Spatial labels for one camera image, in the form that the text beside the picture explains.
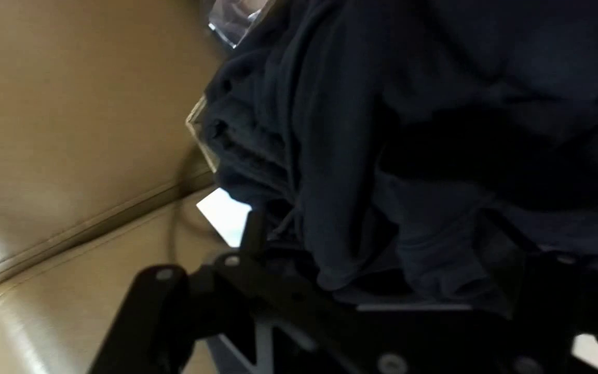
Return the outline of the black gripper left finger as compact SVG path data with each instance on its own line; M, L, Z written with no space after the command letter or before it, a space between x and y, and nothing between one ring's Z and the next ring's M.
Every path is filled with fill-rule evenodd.
M183 374L200 341L218 374L258 364L254 319L212 265L150 265L135 273L87 374Z

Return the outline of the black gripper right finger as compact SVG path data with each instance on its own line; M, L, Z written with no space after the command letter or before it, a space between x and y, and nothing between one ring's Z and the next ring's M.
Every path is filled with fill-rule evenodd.
M530 257L513 311L516 374L598 374L580 357L581 336L598 345L598 273L575 263Z

